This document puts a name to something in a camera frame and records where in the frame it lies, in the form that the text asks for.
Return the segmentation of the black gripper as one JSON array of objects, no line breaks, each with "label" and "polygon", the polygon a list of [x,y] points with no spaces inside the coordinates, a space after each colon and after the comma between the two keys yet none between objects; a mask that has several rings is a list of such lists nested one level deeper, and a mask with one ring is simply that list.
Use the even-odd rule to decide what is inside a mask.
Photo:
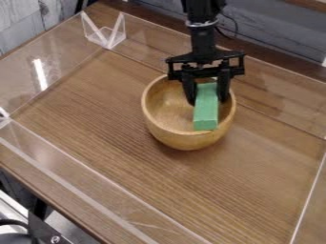
[{"label": "black gripper", "polygon": [[230,97],[231,77],[245,74],[245,52],[223,51],[217,48],[215,30],[218,15],[227,5],[226,0],[181,0],[187,15],[186,27],[190,30],[191,51],[168,57],[168,77],[182,79],[182,87],[191,106],[197,100],[194,77],[218,76],[221,102]]}]

